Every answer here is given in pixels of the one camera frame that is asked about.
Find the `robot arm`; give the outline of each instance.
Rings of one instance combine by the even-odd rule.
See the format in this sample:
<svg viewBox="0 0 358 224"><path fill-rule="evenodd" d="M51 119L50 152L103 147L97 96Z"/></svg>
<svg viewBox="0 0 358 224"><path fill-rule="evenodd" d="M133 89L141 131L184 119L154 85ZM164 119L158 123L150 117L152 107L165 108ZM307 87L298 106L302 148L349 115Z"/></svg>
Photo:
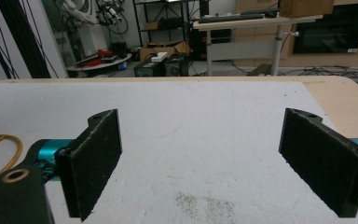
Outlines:
<svg viewBox="0 0 358 224"><path fill-rule="evenodd" d="M98 0L99 11L93 10L93 2L86 0L81 9L76 8L76 4L71 0L57 1L61 11L68 13L75 21L75 26L92 26L95 24L111 25L121 21L118 12L124 11L118 0Z"/></svg>

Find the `desk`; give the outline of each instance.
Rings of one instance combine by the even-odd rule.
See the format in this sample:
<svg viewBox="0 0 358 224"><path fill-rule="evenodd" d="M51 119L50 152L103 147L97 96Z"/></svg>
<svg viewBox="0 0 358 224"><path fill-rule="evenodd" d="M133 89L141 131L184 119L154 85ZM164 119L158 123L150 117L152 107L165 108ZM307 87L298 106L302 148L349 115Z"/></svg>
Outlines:
<svg viewBox="0 0 358 224"><path fill-rule="evenodd" d="M337 218L278 153L286 105L358 137L358 85L343 77L7 80L0 133L26 151L118 108L123 154L85 223L358 223ZM46 189L56 223L79 223L61 184Z"/></svg>
<svg viewBox="0 0 358 224"><path fill-rule="evenodd" d="M194 22L193 28L207 32L207 61L208 61L208 76L212 76L212 60L224 60L224 59L244 59L246 54L244 52L252 52L251 58L271 57L272 56L272 68L271 73L273 76L278 74L278 65L282 47L282 26L285 24L294 24L302 22L314 22L320 19L322 16L310 16L301 18L285 18L277 17L273 19L259 19L248 21L223 21L212 23L198 23ZM255 45L255 43L225 43L212 45L211 43L211 31L219 29L235 29L235 28L249 28L260 26L277 26L277 33L273 42L262 42Z"/></svg>

